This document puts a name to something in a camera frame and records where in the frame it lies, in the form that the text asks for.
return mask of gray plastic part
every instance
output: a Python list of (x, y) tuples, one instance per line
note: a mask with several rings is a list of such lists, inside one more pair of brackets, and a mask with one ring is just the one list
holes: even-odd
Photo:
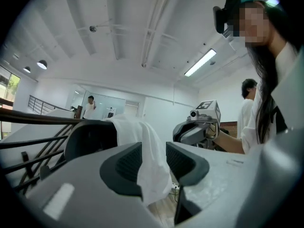
[(199, 125), (192, 129), (191, 131), (185, 133), (181, 137), (181, 143), (188, 144), (188, 145), (193, 145), (196, 143), (200, 143), (203, 140), (205, 140), (206, 136), (206, 130), (209, 128), (210, 124), (209, 123), (198, 123)]
[(51, 170), (49, 169), (49, 166), (41, 166), (39, 175), (40, 175), (40, 180), (44, 180), (51, 174)]
[(69, 161), (36, 186), (28, 199), (43, 209), (62, 184), (70, 183), (75, 190), (59, 217), (63, 225), (73, 228), (160, 228), (140, 197), (119, 195), (100, 177), (102, 163), (131, 146), (133, 144), (118, 146)]
[(175, 143), (205, 158), (210, 170), (186, 200), (202, 209), (179, 228), (256, 228), (283, 203), (303, 173), (304, 129), (281, 133), (249, 154), (211, 151)]

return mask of fluorescent light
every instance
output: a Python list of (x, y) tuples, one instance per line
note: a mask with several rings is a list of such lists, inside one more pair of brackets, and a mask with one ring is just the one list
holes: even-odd
[(17, 55), (17, 54), (13, 54), (13, 58), (15, 58), (16, 60), (18, 60), (19, 59), (19, 56)]
[(270, 3), (271, 5), (275, 6), (278, 5), (280, 3), (279, 0), (266, 0), (267, 3)]
[(216, 54), (216, 51), (210, 49), (196, 64), (194, 64), (186, 73), (185, 76), (189, 77), (195, 73), (201, 66), (207, 63), (213, 56)]

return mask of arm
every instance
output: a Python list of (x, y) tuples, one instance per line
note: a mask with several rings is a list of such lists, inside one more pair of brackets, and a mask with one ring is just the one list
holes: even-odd
[[(211, 131), (208, 131), (208, 134), (214, 135), (215, 126), (211, 125), (210, 128)], [(230, 135), (225, 134), (222, 131), (219, 131), (218, 137), (213, 142), (215, 142), (218, 146), (222, 147), (227, 152), (244, 154), (242, 140), (231, 137)]]
[[(236, 139), (234, 137), (231, 137), (224, 132), (220, 131), (218, 133), (218, 137), (214, 140), (214, 142), (222, 147), (227, 152), (233, 152), (233, 153), (248, 153), (249, 149), (252, 146), (255, 146), (258, 144), (257, 142), (257, 133), (256, 133), (256, 117), (257, 117), (257, 111), (260, 104), (260, 93), (259, 93), (259, 84), (256, 87), (256, 97), (253, 101), (252, 107), (251, 107), (251, 114), (248, 126), (246, 126), (242, 133), (241, 133), (241, 139)], [(215, 134), (215, 126), (211, 125), (211, 130), (208, 130), (209, 135)]]

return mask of white ceiling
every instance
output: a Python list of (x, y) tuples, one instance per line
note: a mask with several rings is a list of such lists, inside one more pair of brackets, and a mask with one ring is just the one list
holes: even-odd
[[(224, 4), (225, 0), (32, 0), (1, 47), (1, 63), (21, 72), (29, 66), (29, 76), (37, 79), (44, 72), (36, 65), (39, 60), (60, 71), (60, 61), (99, 54), (105, 62), (144, 65), (170, 80), (202, 87), (250, 65), (248, 56), (239, 58), (214, 29), (212, 8)], [(90, 26), (97, 31), (91, 32)], [(185, 77), (210, 48), (217, 52), (212, 58), (216, 63), (208, 62)]]

